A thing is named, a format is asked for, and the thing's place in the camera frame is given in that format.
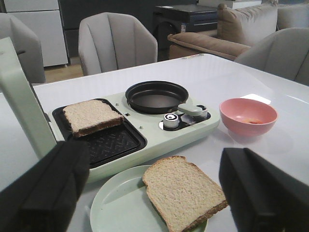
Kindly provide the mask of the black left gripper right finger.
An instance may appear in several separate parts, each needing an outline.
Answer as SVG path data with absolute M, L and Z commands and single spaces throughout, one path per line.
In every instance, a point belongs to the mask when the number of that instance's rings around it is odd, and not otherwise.
M 219 180 L 239 232 L 307 232 L 309 187 L 248 148 L 224 148 Z

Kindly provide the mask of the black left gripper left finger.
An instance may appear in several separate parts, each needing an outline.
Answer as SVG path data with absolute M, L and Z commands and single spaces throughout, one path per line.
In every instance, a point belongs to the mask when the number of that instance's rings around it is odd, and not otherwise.
M 0 193 L 2 232 L 64 232 L 90 169 L 85 142 L 59 142 Z

